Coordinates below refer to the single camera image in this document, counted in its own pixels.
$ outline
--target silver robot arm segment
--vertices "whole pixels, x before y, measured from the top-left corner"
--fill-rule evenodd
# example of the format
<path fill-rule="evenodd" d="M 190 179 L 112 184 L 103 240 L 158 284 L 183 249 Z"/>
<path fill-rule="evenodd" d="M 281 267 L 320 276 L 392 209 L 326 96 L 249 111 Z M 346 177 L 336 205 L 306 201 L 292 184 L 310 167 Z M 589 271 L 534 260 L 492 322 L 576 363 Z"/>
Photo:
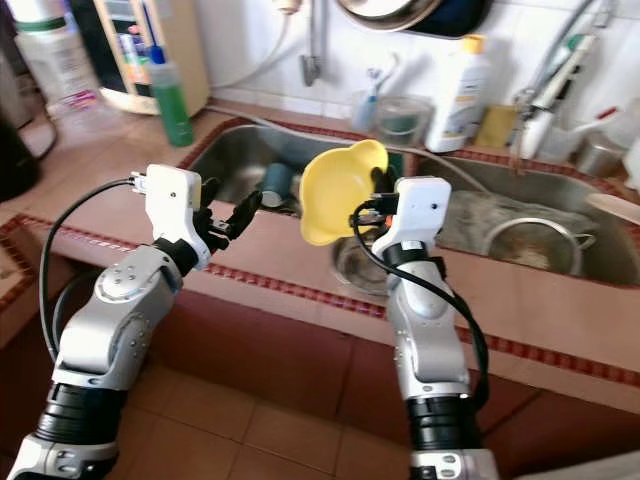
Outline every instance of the silver robot arm segment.
<path fill-rule="evenodd" d="M 385 263 L 445 293 L 444 263 L 429 249 L 444 222 L 450 185 L 433 177 L 400 179 L 389 231 L 372 250 Z M 410 422 L 411 480 L 497 480 L 493 455 L 482 448 L 455 309 L 414 282 L 389 275 L 387 317 L 395 334 L 395 364 Z"/>
<path fill-rule="evenodd" d="M 201 192 L 194 172 L 151 165 L 134 179 L 135 191 L 146 194 L 155 241 L 104 270 L 89 302 L 69 320 L 47 406 L 24 438 L 9 480 L 93 480 L 109 473 L 127 391 L 182 277 L 206 267 L 212 251 L 228 245 L 223 236 L 236 238 L 260 204 L 254 192 L 222 222 L 206 208 L 215 191 Z"/>

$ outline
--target label on bottle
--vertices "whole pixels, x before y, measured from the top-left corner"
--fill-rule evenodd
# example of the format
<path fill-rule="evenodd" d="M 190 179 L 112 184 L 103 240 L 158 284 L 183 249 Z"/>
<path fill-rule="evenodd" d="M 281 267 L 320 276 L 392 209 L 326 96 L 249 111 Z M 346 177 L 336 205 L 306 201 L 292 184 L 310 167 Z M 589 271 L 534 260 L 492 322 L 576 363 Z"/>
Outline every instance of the label on bottle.
<path fill-rule="evenodd" d="M 443 137 L 467 136 L 469 126 L 478 120 L 478 95 L 483 86 L 484 78 L 478 72 L 470 71 L 462 77 Z"/>

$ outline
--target pot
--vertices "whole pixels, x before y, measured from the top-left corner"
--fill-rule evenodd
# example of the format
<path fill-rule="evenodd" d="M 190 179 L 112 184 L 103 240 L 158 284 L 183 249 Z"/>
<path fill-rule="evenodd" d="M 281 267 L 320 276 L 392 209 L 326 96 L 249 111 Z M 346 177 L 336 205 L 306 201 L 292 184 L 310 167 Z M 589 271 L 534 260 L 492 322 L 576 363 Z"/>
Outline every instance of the pot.
<path fill-rule="evenodd" d="M 338 0 L 354 21 L 374 30 L 405 30 L 424 20 L 442 0 Z"/>

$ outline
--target blue bottle cap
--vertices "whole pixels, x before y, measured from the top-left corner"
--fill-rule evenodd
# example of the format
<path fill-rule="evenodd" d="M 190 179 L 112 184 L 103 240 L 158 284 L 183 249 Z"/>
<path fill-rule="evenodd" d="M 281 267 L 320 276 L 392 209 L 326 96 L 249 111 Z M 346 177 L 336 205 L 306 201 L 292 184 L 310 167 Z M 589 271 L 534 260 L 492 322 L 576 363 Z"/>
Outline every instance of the blue bottle cap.
<path fill-rule="evenodd" d="M 163 63 L 167 63 L 167 60 L 164 57 L 164 51 L 162 50 L 162 47 L 159 47 L 158 45 L 152 45 L 151 47 L 149 47 L 149 58 L 151 59 L 151 62 L 155 65 L 162 65 Z"/>

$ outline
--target white bottle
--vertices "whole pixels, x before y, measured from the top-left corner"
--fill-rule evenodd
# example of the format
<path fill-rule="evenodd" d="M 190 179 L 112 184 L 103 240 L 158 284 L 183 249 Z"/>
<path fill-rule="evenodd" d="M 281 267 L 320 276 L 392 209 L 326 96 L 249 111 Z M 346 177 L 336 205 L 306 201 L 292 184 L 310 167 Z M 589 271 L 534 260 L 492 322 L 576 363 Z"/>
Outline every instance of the white bottle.
<path fill-rule="evenodd" d="M 18 30 L 15 43 L 48 106 L 71 95 L 98 90 L 82 39 L 68 28 L 60 0 L 9 0 L 9 8 Z"/>
<path fill-rule="evenodd" d="M 450 152 L 463 147 L 471 127 L 479 120 L 480 95 L 491 68 L 482 55 L 483 48 L 484 36 L 465 36 L 463 51 L 452 55 L 443 73 L 434 98 L 436 113 L 425 141 L 432 152 Z"/>

